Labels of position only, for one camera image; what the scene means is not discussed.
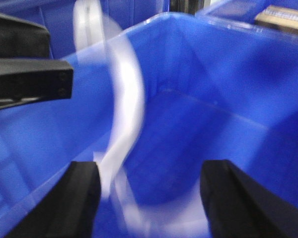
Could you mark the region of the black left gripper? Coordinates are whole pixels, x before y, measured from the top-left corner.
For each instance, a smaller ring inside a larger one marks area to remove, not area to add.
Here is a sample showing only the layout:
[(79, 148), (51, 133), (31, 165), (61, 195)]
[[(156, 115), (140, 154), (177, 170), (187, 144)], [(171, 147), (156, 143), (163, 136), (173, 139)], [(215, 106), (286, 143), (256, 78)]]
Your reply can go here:
[(71, 98), (74, 69), (49, 50), (46, 27), (0, 13), (0, 110)]

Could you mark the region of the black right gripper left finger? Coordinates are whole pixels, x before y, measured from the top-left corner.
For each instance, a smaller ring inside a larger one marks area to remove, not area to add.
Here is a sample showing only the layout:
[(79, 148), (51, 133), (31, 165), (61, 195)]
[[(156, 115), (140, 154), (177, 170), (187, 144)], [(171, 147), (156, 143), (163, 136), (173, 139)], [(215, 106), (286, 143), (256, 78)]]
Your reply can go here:
[(73, 161), (58, 183), (6, 237), (89, 238), (100, 195), (97, 164)]

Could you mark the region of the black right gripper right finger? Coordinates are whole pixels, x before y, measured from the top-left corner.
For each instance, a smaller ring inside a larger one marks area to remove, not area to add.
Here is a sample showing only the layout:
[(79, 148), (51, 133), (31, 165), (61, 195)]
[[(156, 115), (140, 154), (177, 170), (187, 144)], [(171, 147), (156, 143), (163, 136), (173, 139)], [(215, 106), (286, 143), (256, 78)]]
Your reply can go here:
[(200, 194), (214, 238), (298, 238), (298, 208), (229, 160), (206, 160)]

